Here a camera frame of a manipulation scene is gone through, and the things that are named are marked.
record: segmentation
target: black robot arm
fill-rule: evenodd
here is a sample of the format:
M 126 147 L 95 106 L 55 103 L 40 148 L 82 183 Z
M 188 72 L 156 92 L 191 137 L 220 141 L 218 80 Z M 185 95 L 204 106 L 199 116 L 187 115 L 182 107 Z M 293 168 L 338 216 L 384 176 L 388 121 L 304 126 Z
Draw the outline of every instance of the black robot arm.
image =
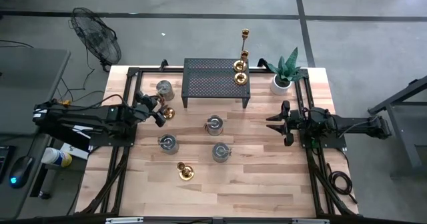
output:
M 267 121 L 282 121 L 282 125 L 267 125 L 267 127 L 285 135 L 285 145 L 290 146 L 294 142 L 291 130 L 302 130 L 304 135 L 312 139 L 320 140 L 327 135 L 335 134 L 336 138 L 342 138 L 345 133 L 363 133 L 371 137 L 385 139 L 391 136 L 387 121 L 381 116 L 368 118 L 344 118 L 331 114 L 327 109 L 313 107 L 298 110 L 290 110 L 289 101 L 282 103 L 280 114 L 267 118 Z
M 166 119 L 160 108 L 153 111 L 158 97 L 150 97 L 139 91 L 137 105 L 129 106 L 122 102 L 118 105 L 98 106 L 104 100 L 89 107 L 64 105 L 52 100 L 34 107 L 33 122 L 40 127 L 40 132 L 69 143 L 74 147 L 87 150 L 89 139 L 78 134 L 74 126 L 90 127 L 81 131 L 91 138 L 100 139 L 97 143 L 111 146 L 124 146 L 135 135 L 135 126 L 149 117 L 154 117 L 157 126 L 162 127 Z

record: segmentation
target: brass candlestick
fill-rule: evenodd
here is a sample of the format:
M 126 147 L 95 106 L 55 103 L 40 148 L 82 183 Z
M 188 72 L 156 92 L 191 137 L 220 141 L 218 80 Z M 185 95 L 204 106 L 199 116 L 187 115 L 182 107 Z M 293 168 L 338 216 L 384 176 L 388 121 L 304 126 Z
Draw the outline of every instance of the brass candlestick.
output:
M 244 50 L 245 47 L 245 40 L 249 37 L 249 29 L 243 29 L 242 30 L 242 39 L 243 39 L 243 45 L 242 45 L 242 51 Z
M 245 73 L 236 73 L 234 75 L 234 82 L 237 85 L 245 85 L 248 82 L 248 76 Z
M 181 179 L 183 179 L 184 181 L 189 181 L 191 178 L 194 177 L 194 170 L 189 165 L 186 165 L 183 162 L 179 162 L 176 165 L 176 168 L 179 171 L 179 177 L 181 177 Z
M 172 119 L 175 116 L 175 110 L 173 110 L 171 107 L 168 107 L 166 108 L 163 115 L 167 120 Z
M 233 64 L 234 71 L 237 71 L 237 72 L 246 71 L 246 68 L 248 68 L 248 64 L 246 63 L 246 60 L 248 60 L 248 57 L 249 57 L 249 51 L 242 51 L 242 53 L 240 53 L 240 60 L 235 61 Z
M 248 82 L 248 76 L 244 73 L 246 69 L 248 68 L 248 57 L 249 57 L 249 51 L 244 50 L 245 49 L 245 40 L 249 37 L 249 29 L 243 29 L 242 30 L 242 52 L 240 53 L 240 60 L 235 61 L 233 63 L 233 69 L 237 73 L 234 75 L 234 82 L 237 85 L 245 85 Z

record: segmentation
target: concrete floor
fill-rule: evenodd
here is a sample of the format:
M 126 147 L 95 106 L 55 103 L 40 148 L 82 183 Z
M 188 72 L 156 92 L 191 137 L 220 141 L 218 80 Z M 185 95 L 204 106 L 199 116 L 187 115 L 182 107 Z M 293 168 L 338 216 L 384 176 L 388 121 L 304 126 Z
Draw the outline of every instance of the concrete floor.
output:
M 427 16 L 427 0 L 303 0 L 307 15 Z M 0 0 L 0 8 L 61 10 L 87 7 L 93 11 L 126 13 L 246 13 L 297 15 L 296 0 Z M 298 64 L 306 67 L 300 22 L 295 20 L 223 19 L 104 19 L 117 32 L 123 53 L 119 65 L 159 65 L 167 59 L 182 65 L 184 57 L 233 58 L 240 48 L 240 30 L 250 28 L 251 60 L 276 62 L 299 47 Z M 383 101 L 427 73 L 427 23 L 308 21 L 316 67 L 325 67 L 337 114 L 367 117 L 368 107 Z M 0 39 L 23 41 L 39 48 L 68 49 L 71 60 L 64 74 L 78 88 L 89 71 L 85 47 L 68 26 L 68 18 L 5 17 Z M 97 67 L 87 90 L 102 90 L 107 81 Z M 78 104 L 100 100 L 94 94 Z M 385 141 L 346 135 L 350 171 L 360 213 L 367 217 L 427 222 L 427 181 L 392 181 L 389 173 L 408 164 L 394 137 Z M 83 173 L 56 176 L 53 198 L 29 198 L 21 217 L 64 215 Z

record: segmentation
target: metal weight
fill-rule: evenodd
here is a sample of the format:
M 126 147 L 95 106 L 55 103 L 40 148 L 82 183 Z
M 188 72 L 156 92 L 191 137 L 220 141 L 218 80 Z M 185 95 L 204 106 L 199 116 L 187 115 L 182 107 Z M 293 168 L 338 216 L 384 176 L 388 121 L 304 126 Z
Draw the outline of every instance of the metal weight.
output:
M 231 149 L 225 143 L 216 143 L 212 149 L 212 158 L 218 163 L 223 163 L 228 160 L 231 153 Z
M 163 97 L 165 101 L 171 101 L 175 97 L 172 84 L 169 81 L 159 81 L 155 88 L 157 89 L 157 94 Z
M 210 135 L 219 135 L 222 133 L 223 124 L 221 117 L 213 115 L 207 119 L 207 122 L 205 123 L 205 130 Z
M 179 150 L 179 144 L 176 141 L 176 137 L 174 135 L 163 135 L 158 139 L 158 143 L 161 150 L 166 154 L 173 155 Z

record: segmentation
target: metal mesh shelf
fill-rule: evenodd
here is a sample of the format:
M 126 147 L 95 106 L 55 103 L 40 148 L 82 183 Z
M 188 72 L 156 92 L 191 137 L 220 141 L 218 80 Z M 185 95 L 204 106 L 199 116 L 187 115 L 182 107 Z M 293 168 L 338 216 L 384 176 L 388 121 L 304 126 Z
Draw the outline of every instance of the metal mesh shelf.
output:
M 242 98 L 246 108 L 251 96 L 250 80 L 245 85 L 234 82 L 233 63 L 237 60 L 186 58 L 181 93 L 184 107 L 187 98 Z

